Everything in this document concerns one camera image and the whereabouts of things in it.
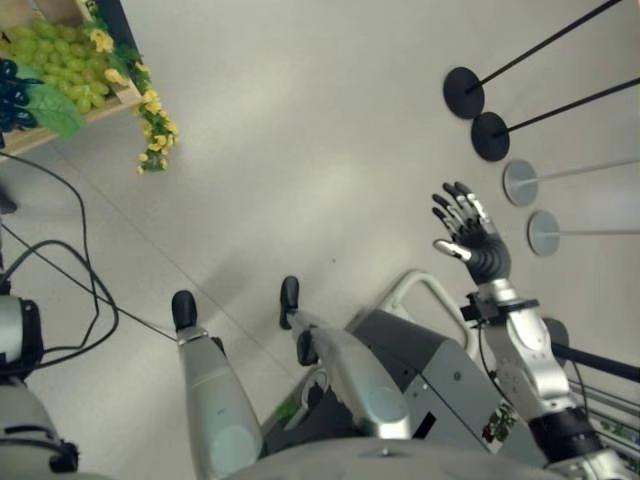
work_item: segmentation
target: gray floor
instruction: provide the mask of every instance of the gray floor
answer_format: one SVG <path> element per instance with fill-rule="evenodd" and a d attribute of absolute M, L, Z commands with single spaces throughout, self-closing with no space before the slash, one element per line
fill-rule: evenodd
<path fill-rule="evenodd" d="M 637 166 L 549 182 L 535 208 L 517 209 L 500 188 L 505 162 L 478 159 L 469 122 L 441 97 L 452 67 L 489 73 L 599 1 L 123 3 L 181 127 L 170 170 L 135 174 L 143 139 L 128 112 L 29 157 L 85 196 L 95 266 L 119 304 L 169 327 L 171 295 L 195 293 L 260 419 L 302 373 L 276 325 L 286 274 L 300 277 L 308 309 L 339 326 L 410 268 L 435 274 L 463 302 L 473 289 L 464 267 L 430 245 L 444 232 L 429 196 L 456 179 L 495 217 L 523 295 L 562 319 L 575 346 L 640 363 L 638 237 L 566 238 L 540 259 L 524 236 L 542 208 L 568 229 L 640 227 Z M 487 109 L 524 120 L 633 78 L 639 57 L 637 5 L 626 0 L 488 85 Z M 637 155 L 637 101 L 627 90 L 514 133 L 509 158 L 552 172 Z M 79 245 L 66 191 L 10 163 L 0 175 L 21 205 L 9 225 L 32 242 Z M 9 239 L 6 248 L 9 259 L 19 252 Z M 15 287 L 41 305 L 50 345 L 80 338 L 91 313 L 83 292 L 36 259 Z M 455 332 L 442 315 L 421 318 Z M 640 398 L 627 383 L 584 374 Z M 167 340 L 123 318 L 107 344 L 35 374 L 32 386 L 80 444 L 84 470 L 191 478 L 182 378 Z"/>

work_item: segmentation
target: black cable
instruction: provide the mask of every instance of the black cable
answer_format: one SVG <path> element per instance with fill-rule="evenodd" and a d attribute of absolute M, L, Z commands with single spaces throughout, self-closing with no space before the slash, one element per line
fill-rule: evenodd
<path fill-rule="evenodd" d="M 589 418 L 589 405 L 587 404 L 587 390 L 584 388 L 584 382 L 582 381 L 582 375 L 580 374 L 580 370 L 578 369 L 578 364 L 575 360 L 571 360 L 573 364 L 573 369 L 576 371 L 576 377 L 578 377 L 578 383 L 580 383 L 580 392 L 582 393 L 582 408 L 584 408 L 584 413 Z"/>
<path fill-rule="evenodd" d="M 82 199 L 82 195 L 80 195 L 80 193 L 78 192 L 78 190 L 76 190 L 76 188 L 71 185 L 67 180 L 65 180 L 64 178 L 62 178 L 60 175 L 58 175 L 57 173 L 49 170 L 46 167 L 43 167 L 41 165 L 38 165 L 35 162 L 32 162 L 31 160 L 27 160 L 26 158 L 22 158 L 22 157 L 18 157 L 16 155 L 11 155 L 8 153 L 4 153 L 2 151 L 0 151 L 0 155 L 2 155 L 3 157 L 6 157 L 10 160 L 14 160 L 18 163 L 22 163 L 24 165 L 27 165 L 31 168 L 35 168 L 36 170 L 40 170 L 41 172 L 46 173 L 47 175 L 49 175 L 50 177 L 54 178 L 55 180 L 57 180 L 58 182 L 62 183 L 65 187 L 67 187 L 71 193 L 73 193 L 73 195 L 76 197 L 76 199 L 78 200 L 78 204 L 80 205 L 80 216 L 82 218 L 82 245 L 83 245 L 83 250 L 84 250 L 84 258 L 85 261 L 87 262 L 87 265 L 89 266 L 89 268 L 93 269 L 93 266 L 91 265 L 91 256 L 89 255 L 89 245 L 88 245 L 88 240 L 87 240 L 87 214 L 86 214 L 86 209 L 85 209 L 85 205 L 84 205 L 84 200 Z M 96 325 L 96 322 L 98 321 L 98 318 L 100 317 L 100 305 L 98 303 L 98 292 L 96 290 L 96 282 L 94 281 L 93 277 L 91 278 L 91 294 L 93 296 L 93 306 L 95 309 L 95 314 L 93 319 L 91 320 L 91 322 L 89 323 L 89 327 L 87 328 L 84 337 L 82 338 L 82 341 L 80 342 L 80 344 L 77 347 L 65 347 L 65 349 L 80 349 L 82 347 L 84 347 L 87 344 L 87 341 L 89 340 L 89 337 L 91 336 L 91 332 L 93 331 L 93 328 Z"/>
<path fill-rule="evenodd" d="M 484 371 L 486 372 L 487 376 L 489 377 L 489 380 L 491 380 L 491 383 L 493 384 L 495 389 L 498 391 L 500 396 L 505 400 L 505 402 L 507 402 L 509 405 L 513 407 L 513 403 L 511 403 L 511 400 L 509 400 L 509 398 L 505 395 L 505 393 L 500 388 L 500 385 L 496 383 L 495 378 L 493 378 L 494 377 L 493 372 L 490 372 L 489 367 L 487 367 L 487 361 L 484 358 L 484 349 L 482 348 L 482 324 L 479 323 L 477 327 L 478 327 L 478 349 L 480 350 L 480 359 L 482 360 L 482 366 L 484 367 Z"/>
<path fill-rule="evenodd" d="M 87 346 L 84 346 L 84 347 L 82 347 L 80 349 L 77 349 L 74 352 L 69 353 L 67 355 L 64 355 L 62 357 L 56 358 L 54 360 L 50 360 L 48 362 L 43 362 L 43 363 L 41 363 L 39 365 L 36 365 L 36 366 L 33 366 L 33 367 L 11 368 L 11 369 L 2 369 L 2 368 L 0 368 L 0 375 L 2 375 L 2 376 L 20 375 L 20 374 L 23 374 L 23 373 L 30 373 L 33 370 L 40 370 L 42 368 L 50 367 L 52 365 L 56 365 L 56 364 L 62 363 L 64 361 L 66 361 L 66 360 L 70 360 L 70 359 L 72 359 L 74 357 L 83 355 L 83 354 L 87 353 L 88 351 L 93 350 L 94 348 L 96 348 L 98 345 L 100 345 L 104 341 L 106 341 L 118 329 L 118 324 L 119 324 L 118 308 L 116 306 L 115 301 L 113 300 L 113 297 L 111 296 L 111 293 L 109 292 L 107 287 L 105 287 L 104 283 L 102 283 L 102 280 L 100 279 L 100 277 L 98 277 L 98 275 L 93 271 L 93 268 L 91 268 L 89 263 L 84 258 L 82 258 L 82 255 L 80 255 L 75 248 L 73 248 L 71 245 L 69 245 L 66 242 L 63 242 L 63 241 L 60 241 L 60 240 L 45 240 L 43 242 L 40 242 L 40 243 L 37 243 L 37 244 L 33 245 L 28 250 L 26 250 L 24 253 L 22 253 L 22 255 L 20 255 L 13 262 L 13 264 L 4 272 L 2 277 L 0 277 L 0 285 L 4 284 L 4 282 L 6 282 L 9 278 L 11 278 L 11 275 L 13 275 L 15 273 L 15 271 L 20 267 L 20 265 L 22 265 L 24 263 L 25 260 L 27 260 L 34 253 L 36 253 L 39 249 L 41 249 L 43 247 L 46 247 L 48 245 L 57 245 L 59 247 L 64 248 L 69 253 L 71 253 L 71 255 L 76 260 L 78 260 L 78 262 L 80 264 L 82 264 L 82 266 L 87 270 L 87 272 L 89 272 L 89 275 L 91 275 L 91 278 L 95 281 L 96 285 L 100 288 L 102 293 L 104 293 L 104 296 L 106 297 L 106 302 L 111 307 L 111 310 L 113 312 L 113 323 L 112 323 L 111 328 L 109 329 L 109 331 L 107 331 L 107 333 L 105 333 L 102 337 L 98 338 L 96 341 L 94 341 L 93 343 L 91 343 L 91 344 L 89 344 Z"/>
<path fill-rule="evenodd" d="M 5 224 L 2 224 L 2 228 L 9 234 L 11 235 L 16 241 L 18 241 L 20 244 L 22 244 L 23 247 L 25 248 L 31 248 L 31 245 L 29 243 L 27 243 L 23 238 L 21 238 L 17 233 L 15 233 L 11 228 L 9 228 L 8 226 L 6 226 Z M 60 274 L 62 274 L 63 276 L 65 276 L 67 279 L 69 279 L 71 282 L 75 283 L 78 287 L 80 287 L 81 289 L 83 289 L 86 292 L 91 293 L 91 289 L 88 288 L 86 285 L 84 285 L 82 282 L 80 282 L 79 280 L 77 280 L 76 278 L 74 278 L 73 276 L 71 276 L 68 272 L 66 272 L 64 269 L 62 269 L 60 266 L 58 266 L 57 264 L 55 264 L 54 262 L 52 262 L 51 260 L 49 260 L 45 255 L 43 255 L 40 252 L 34 252 L 35 255 L 37 257 L 39 257 L 41 260 L 43 260 L 45 263 L 49 264 L 52 268 L 54 268 L 55 270 L 57 270 Z M 98 295 L 98 299 L 102 302 L 107 303 L 107 300 L 104 297 L 101 297 L 100 295 Z M 172 342 L 175 342 L 176 339 L 173 338 L 171 335 L 166 334 L 165 332 L 163 332 L 162 330 L 160 330 L 157 327 L 154 327 L 152 324 L 150 324 L 149 322 L 147 322 L 146 320 L 141 319 L 140 317 L 138 317 L 137 315 L 134 315 L 131 312 L 128 312 L 127 310 L 117 307 L 118 311 L 120 313 L 122 313 L 123 315 L 126 315 L 127 317 L 131 318 L 132 320 L 134 320 L 135 322 L 138 322 L 140 325 L 148 328 L 149 330 L 154 331 L 155 333 L 157 333 L 158 335 L 162 335 L 163 337 L 171 340 Z M 60 350 L 63 347 L 54 347 L 54 348 L 50 348 L 48 349 L 49 352 L 53 352 L 53 351 L 57 351 Z"/>

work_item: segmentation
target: wooden crate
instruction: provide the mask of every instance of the wooden crate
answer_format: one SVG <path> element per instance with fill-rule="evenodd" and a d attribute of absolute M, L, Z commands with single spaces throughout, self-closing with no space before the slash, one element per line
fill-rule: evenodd
<path fill-rule="evenodd" d="M 51 23 L 78 26 L 85 20 L 91 19 L 90 13 L 81 0 L 0 0 L 0 31 L 11 40 L 12 27 L 27 25 L 38 18 L 38 11 L 34 10 L 34 5 Z M 95 122 L 141 102 L 140 92 L 131 80 L 126 87 L 111 85 L 111 89 L 114 94 L 107 97 L 104 107 L 92 110 L 85 115 L 87 123 Z M 6 146 L 3 152 L 17 155 L 56 137 L 57 135 L 47 128 L 14 130 L 4 134 Z"/>

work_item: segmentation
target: robotic hand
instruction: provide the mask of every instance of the robotic hand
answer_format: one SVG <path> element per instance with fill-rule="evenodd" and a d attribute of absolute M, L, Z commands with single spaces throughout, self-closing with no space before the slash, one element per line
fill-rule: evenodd
<path fill-rule="evenodd" d="M 464 184 L 445 183 L 455 205 L 434 194 L 443 210 L 433 213 L 453 242 L 434 247 L 464 262 L 478 292 L 462 309 L 466 320 L 478 320 L 496 357 L 502 390 L 531 432 L 550 464 L 567 478 L 630 478 L 617 455 L 604 448 L 583 409 L 570 395 L 567 377 L 551 351 L 551 338 L 536 300 L 518 296 L 508 277 L 509 250 L 477 196 Z"/>

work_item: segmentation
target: fruit basket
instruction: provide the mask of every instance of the fruit basket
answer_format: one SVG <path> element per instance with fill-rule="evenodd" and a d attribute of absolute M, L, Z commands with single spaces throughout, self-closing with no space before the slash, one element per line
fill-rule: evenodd
<path fill-rule="evenodd" d="M 106 52 L 103 50 L 102 56 L 94 53 L 101 39 L 89 39 L 83 33 L 86 23 L 95 21 L 87 5 L 83 0 L 0 3 L 0 58 L 24 64 L 29 72 L 35 68 L 36 78 L 69 97 L 85 123 L 142 102 L 131 79 L 120 76 L 117 82 L 109 82 L 103 78 L 109 67 Z M 18 124 L 3 135 L 2 151 L 19 154 L 56 138 L 58 133 L 42 126 L 22 128 Z"/>

